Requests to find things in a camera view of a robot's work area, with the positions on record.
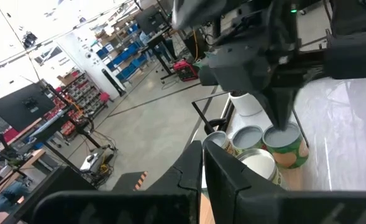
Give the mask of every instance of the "can lid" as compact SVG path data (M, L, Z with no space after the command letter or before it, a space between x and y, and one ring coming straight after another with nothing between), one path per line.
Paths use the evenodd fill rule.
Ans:
M269 152L263 149L245 151L237 158L249 169L268 180L272 180L277 171L274 158Z
M227 140L227 134L224 131L215 131L208 135L206 139L203 141L203 144L205 144L206 141L212 141L216 143L216 145L223 147L223 144Z
M284 131L277 130L274 126L268 127L263 134L263 142L270 147L284 147L299 137L300 130L297 124L289 123Z
M232 137L232 145L238 149L247 149L257 144L263 136L263 131L258 126L246 126L239 129Z

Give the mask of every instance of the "red toolbox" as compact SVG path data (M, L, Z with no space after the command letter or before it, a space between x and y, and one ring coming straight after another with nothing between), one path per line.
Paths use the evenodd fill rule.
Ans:
M183 82L198 78L199 68L188 63L186 60L176 62L173 65L173 69Z

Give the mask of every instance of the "blue storage bin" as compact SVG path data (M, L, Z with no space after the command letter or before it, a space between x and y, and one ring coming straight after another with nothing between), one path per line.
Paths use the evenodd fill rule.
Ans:
M138 61L141 63L141 62L143 62L143 61L145 61L147 58L145 57L145 55L144 54L142 54L140 57L138 57Z
M105 57L107 57L107 54L108 54L109 52L108 52L108 50L105 48L105 47L103 47L102 49L100 49L100 50L98 50L97 52L96 52L96 54L98 55L98 57L100 57L101 59L103 59L103 58L105 58Z
M122 76L123 76L124 78L126 78L126 77L127 77L127 76L129 76L129 74L130 74L130 68L129 68L129 67L124 68L124 69L121 71L121 73L122 73Z
M131 64L133 64L135 67L139 67L140 66L140 61L139 61L139 59L135 58L135 59L133 59Z
M107 64L107 67L108 67L110 70L112 70L112 69L114 68L114 64L113 64L112 62L109 62L109 63Z
M136 43L133 43L133 44L130 44L127 48L127 51L130 53L130 54L134 54L136 51L137 51L137 45Z
M117 75L116 75L116 78L117 79L119 79L119 81L123 81L123 80L125 80L125 78L123 77L123 74L122 73L118 73Z
M118 55L114 60L112 60L113 64L119 65L124 59L122 58L122 55Z
M126 60L129 57L130 53L128 51L129 50L125 50L124 52L122 52L120 54L120 57L121 57L122 60Z

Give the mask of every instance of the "white cylinder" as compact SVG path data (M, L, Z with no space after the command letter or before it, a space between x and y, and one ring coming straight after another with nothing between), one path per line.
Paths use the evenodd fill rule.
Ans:
M250 116L263 110L256 98L248 93L242 96L231 96L230 93L229 96L232 104L234 104L235 109L241 116Z

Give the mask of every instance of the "cardboard box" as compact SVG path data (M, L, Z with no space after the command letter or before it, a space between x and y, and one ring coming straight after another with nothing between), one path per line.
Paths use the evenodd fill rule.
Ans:
M71 73L66 74L64 77L62 77L61 75L57 76L57 78L64 84L64 85L68 85L71 82L73 82L76 77L74 77Z

